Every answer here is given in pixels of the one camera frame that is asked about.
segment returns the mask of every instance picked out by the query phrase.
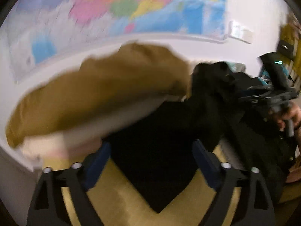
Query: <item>wall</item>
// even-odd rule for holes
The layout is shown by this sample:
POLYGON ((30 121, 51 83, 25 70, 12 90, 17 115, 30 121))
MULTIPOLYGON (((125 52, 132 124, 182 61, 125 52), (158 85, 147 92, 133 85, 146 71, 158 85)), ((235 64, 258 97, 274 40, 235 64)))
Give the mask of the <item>wall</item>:
MULTIPOLYGON (((150 41, 169 44, 175 52, 189 59, 245 63, 247 73, 257 76, 260 63, 256 58, 275 50, 281 17, 287 11, 286 4, 283 0, 228 0, 228 11, 230 19, 248 26, 255 32, 252 45, 231 38, 225 44, 177 39, 150 41)), ((112 52, 118 49, 122 42, 95 47, 65 59, 56 58, 56 62, 53 60, 20 84, 14 84, 7 64, 9 52, 3 48, 5 40, 5 34, 0 29, 0 155, 2 155, 0 156, 0 197, 17 223, 25 225, 27 208, 34 187, 34 176, 30 176, 33 165, 7 146, 4 130, 11 111, 18 99, 38 83, 47 81, 62 70, 79 66, 88 55, 112 52)))

